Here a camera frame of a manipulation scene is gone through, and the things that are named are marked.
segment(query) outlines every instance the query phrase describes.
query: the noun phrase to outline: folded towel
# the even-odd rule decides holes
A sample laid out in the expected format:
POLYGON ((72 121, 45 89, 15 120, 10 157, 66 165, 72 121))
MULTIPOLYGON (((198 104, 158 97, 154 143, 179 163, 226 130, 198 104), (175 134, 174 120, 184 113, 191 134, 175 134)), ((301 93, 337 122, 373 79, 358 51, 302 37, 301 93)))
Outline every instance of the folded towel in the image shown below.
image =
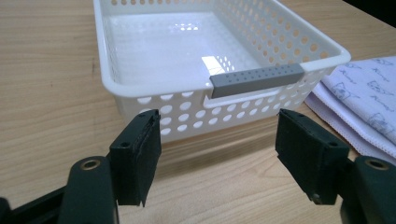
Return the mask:
POLYGON ((361 154, 395 162, 396 57, 340 65, 305 102, 361 154))

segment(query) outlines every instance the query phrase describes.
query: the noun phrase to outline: wood grain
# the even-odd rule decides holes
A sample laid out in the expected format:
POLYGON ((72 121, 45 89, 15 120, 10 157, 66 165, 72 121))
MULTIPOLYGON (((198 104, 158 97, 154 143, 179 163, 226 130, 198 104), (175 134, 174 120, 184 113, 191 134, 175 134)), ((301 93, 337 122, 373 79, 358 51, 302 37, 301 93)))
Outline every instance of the wood grain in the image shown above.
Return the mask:
MULTIPOLYGON (((396 54, 395 29, 341 0, 282 2, 355 60, 396 54)), ((165 144, 147 207, 122 207, 121 223, 340 223, 340 200, 315 206, 278 161, 276 123, 165 144)), ((92 1, 0 1, 0 195, 15 208, 65 185, 123 127, 101 83, 92 1)))

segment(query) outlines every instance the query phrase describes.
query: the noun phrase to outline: gray plastic handle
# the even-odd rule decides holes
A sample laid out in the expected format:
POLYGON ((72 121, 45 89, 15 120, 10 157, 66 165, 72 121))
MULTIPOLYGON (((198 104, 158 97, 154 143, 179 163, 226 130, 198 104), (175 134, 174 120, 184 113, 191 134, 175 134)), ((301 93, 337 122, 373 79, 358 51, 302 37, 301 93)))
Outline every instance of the gray plastic handle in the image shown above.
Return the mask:
POLYGON ((289 85, 303 75, 304 69, 298 63, 215 75, 210 77, 212 99, 289 85))

